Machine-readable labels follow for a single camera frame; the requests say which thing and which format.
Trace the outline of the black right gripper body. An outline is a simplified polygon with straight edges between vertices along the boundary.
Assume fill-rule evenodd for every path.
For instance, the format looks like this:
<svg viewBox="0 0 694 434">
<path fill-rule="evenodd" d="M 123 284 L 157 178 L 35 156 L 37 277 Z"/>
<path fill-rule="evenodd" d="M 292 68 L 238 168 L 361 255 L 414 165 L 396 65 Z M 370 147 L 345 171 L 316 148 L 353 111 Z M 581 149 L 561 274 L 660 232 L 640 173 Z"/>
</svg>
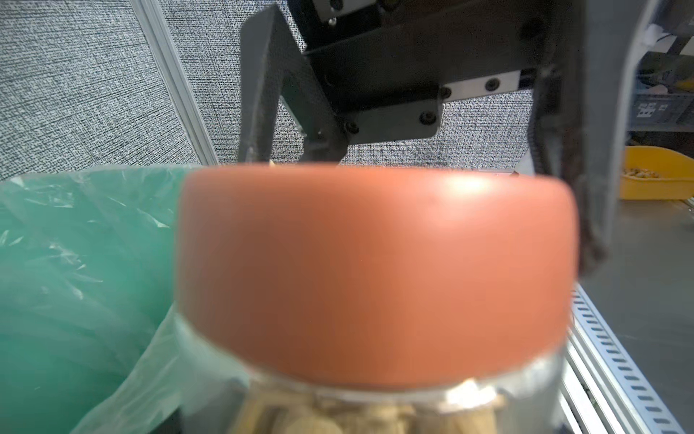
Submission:
<svg viewBox="0 0 694 434">
<path fill-rule="evenodd" d="M 353 145 L 433 137 L 446 103 L 527 90 L 551 1 L 291 1 Z"/>
</svg>

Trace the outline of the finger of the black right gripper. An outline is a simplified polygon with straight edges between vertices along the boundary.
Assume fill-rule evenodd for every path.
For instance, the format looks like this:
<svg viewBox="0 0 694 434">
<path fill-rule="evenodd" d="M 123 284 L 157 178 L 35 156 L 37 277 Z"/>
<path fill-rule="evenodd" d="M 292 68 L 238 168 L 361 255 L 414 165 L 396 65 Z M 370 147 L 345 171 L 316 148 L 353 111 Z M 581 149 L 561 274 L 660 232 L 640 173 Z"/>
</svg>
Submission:
<svg viewBox="0 0 694 434">
<path fill-rule="evenodd" d="M 536 70 L 528 140 L 539 175 L 573 192 L 578 271 L 607 257 L 643 40 L 656 1 L 554 1 Z"/>
<path fill-rule="evenodd" d="M 281 101 L 304 133 L 301 162 L 339 163 L 346 156 L 343 124 L 276 4 L 242 25 L 240 91 L 240 163 L 271 159 Z"/>
</svg>

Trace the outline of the orange-lidded peanut jar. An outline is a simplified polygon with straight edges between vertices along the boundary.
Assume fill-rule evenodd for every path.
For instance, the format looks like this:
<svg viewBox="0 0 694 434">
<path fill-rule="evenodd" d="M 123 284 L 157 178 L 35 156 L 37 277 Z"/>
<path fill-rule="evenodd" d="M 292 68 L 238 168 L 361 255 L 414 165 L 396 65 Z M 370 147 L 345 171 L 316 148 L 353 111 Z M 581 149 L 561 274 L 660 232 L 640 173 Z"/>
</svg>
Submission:
<svg viewBox="0 0 694 434">
<path fill-rule="evenodd" d="M 450 387 L 374 391 L 264 372 L 175 318 L 185 433 L 563 433 L 567 349 Z"/>
</svg>

